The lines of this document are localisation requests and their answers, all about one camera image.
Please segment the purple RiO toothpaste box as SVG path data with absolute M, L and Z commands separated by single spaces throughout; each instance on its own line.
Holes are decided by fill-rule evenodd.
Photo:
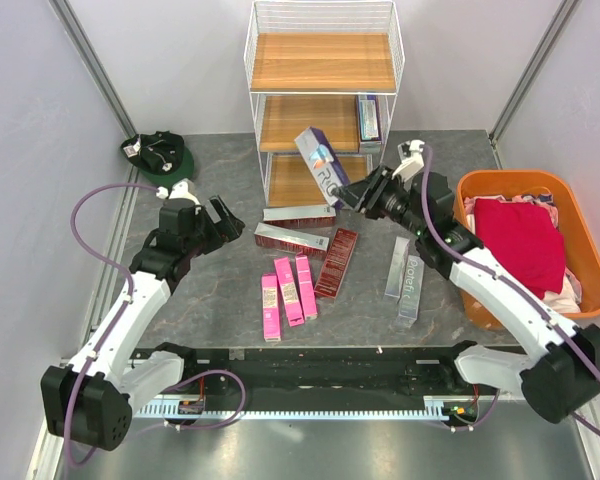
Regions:
M 335 191 L 350 180 L 324 132 L 308 127 L 295 138 L 295 144 L 327 204 L 341 209 L 344 204 Z

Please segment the silver Protefix toothpaste box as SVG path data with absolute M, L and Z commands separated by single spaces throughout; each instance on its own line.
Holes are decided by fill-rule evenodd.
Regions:
M 419 256 L 408 256 L 397 316 L 398 324 L 403 328 L 409 329 L 418 318 L 424 267 Z

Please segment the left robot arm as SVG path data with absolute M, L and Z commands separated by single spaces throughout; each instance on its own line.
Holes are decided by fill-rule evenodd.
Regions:
M 51 434 L 112 451 L 122 443 L 132 417 L 159 393 L 196 388 L 198 367 L 175 347 L 152 353 L 134 370 L 127 363 L 192 260 L 238 239 L 243 229 L 218 196 L 206 206 L 190 194 L 164 201 L 157 227 L 124 271 L 126 283 L 110 312 L 67 366 L 51 366 L 42 376 Z

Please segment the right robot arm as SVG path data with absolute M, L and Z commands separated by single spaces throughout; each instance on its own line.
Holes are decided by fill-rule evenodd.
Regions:
M 447 392 L 481 384 L 521 396 L 557 424 L 600 394 L 600 328 L 577 326 L 551 309 L 499 264 L 454 217 L 445 176 L 418 173 L 406 184 L 386 166 L 334 189 L 344 205 L 370 219 L 388 218 L 411 231 L 430 268 L 474 297 L 518 341 L 522 353 L 478 344 L 457 350 L 438 368 Z

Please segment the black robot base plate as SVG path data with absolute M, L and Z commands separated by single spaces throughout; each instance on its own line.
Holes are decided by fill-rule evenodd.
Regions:
M 406 397 L 428 395 L 491 395 L 495 388 L 485 382 L 463 380 L 453 363 L 463 341 L 453 347 L 318 347 L 318 348 L 191 348 L 163 342 L 154 348 L 137 348 L 134 361 L 146 360 L 158 351 L 185 359 L 183 377 L 223 369 L 179 387 L 178 393 L 198 394 L 220 401 L 240 393 L 228 377 L 236 374 L 247 397 L 261 392 L 292 392 L 314 389 L 348 389 L 390 392 Z

